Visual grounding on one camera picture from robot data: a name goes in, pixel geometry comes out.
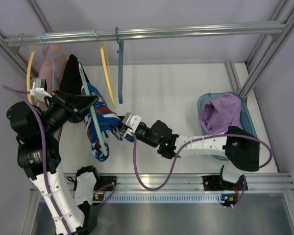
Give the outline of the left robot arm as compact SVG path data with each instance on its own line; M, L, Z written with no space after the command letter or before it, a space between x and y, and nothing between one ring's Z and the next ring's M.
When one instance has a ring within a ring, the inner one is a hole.
M23 92L10 90L22 99L11 106L6 116L17 133L18 165L35 185L52 215L58 235L89 235L97 225L93 197L100 181L90 165L75 175L75 194L64 176L59 142L54 137L67 121L81 121L97 101L96 95L74 95L56 90L45 95L47 110L33 106Z

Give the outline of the mint green plastic hanger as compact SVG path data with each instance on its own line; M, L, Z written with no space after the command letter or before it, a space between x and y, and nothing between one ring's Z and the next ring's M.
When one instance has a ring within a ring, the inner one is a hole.
M77 62L78 62L78 70L79 70L79 74L80 74L80 77L81 77L81 81L83 83L85 94L86 95L91 95L90 92L89 92L89 89L88 89L88 83L86 81L86 77L85 77L85 73L84 73L82 64L81 64L79 59L77 60ZM101 130L100 130L100 126L99 126L98 119L97 119L97 116L96 116L95 108L94 108L93 105L91 105L91 107L90 107L90 112L91 112L91 115L92 115L92 120L93 120L95 130L96 130L97 135L98 135L100 146L102 147L103 154L104 154L104 156L107 156L108 151L107 151L107 148L106 148L106 145L105 145L103 135L102 135Z

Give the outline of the blue red white patterned trousers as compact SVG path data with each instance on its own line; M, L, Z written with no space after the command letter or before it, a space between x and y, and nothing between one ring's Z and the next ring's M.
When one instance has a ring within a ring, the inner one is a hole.
M104 162L108 159L110 155L109 145L107 142L107 138L109 137L108 132L115 136L116 139L119 141L127 140L129 142L134 142L134 138L132 136L125 138L123 137L123 134L120 130L122 125L121 119L117 116L115 112L111 111L108 108L106 101L104 100L100 92L96 89L96 87L89 83L87 84L87 87L91 95L96 95L98 97L98 101L94 104L94 110L99 124L100 133L102 134L104 144L107 149L107 155L104 155L103 153L103 149L99 141L99 135L96 131L92 113L90 111L84 117L86 134L91 144L92 154L98 161Z

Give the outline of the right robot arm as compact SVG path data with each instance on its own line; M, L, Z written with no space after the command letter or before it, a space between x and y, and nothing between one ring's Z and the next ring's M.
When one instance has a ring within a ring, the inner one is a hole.
M123 122L119 128L128 140L141 141L164 158L215 155L226 158L221 167L221 178L238 182L245 172L259 170L259 140L245 130L230 126L226 132L208 136L181 136L173 134L164 122L157 120L151 127L145 123Z

